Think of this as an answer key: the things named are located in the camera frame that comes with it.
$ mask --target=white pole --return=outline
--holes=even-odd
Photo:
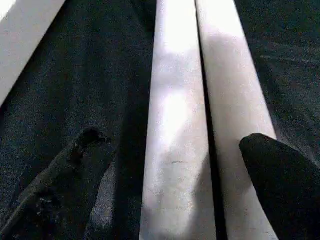
[[[233,0],[196,0],[229,240],[277,239],[257,198],[239,142],[276,138]]]
[[[216,239],[194,0],[157,1],[140,239]]]

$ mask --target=dark gray fabric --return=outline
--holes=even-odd
[[[320,165],[320,1],[235,2],[278,139]]]
[[[117,148],[88,239],[138,239],[156,1],[67,0],[0,109],[0,209],[81,129]]]
[[[239,146],[279,239],[318,239],[320,168],[300,152],[262,134],[245,137]]]

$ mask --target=light patch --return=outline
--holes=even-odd
[[[16,0],[1,0],[0,1],[0,21],[4,19],[12,8],[12,6],[16,3]]]
[[[188,101],[185,91],[170,92],[163,101],[162,142],[170,148],[188,121]]]

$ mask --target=white pipe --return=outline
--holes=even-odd
[[[65,0],[1,1],[0,107]]]
[[[229,240],[277,239],[257,198],[239,141],[276,138],[233,0],[196,0]]]
[[[194,0],[158,0],[141,240],[216,239]]]

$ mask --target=white panel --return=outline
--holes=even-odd
[[[1,0],[0,107],[65,0]]]
[[[157,1],[140,239],[216,239],[194,0]]]
[[[277,239],[253,187],[239,142],[276,138],[233,0],[196,0],[229,240]]]

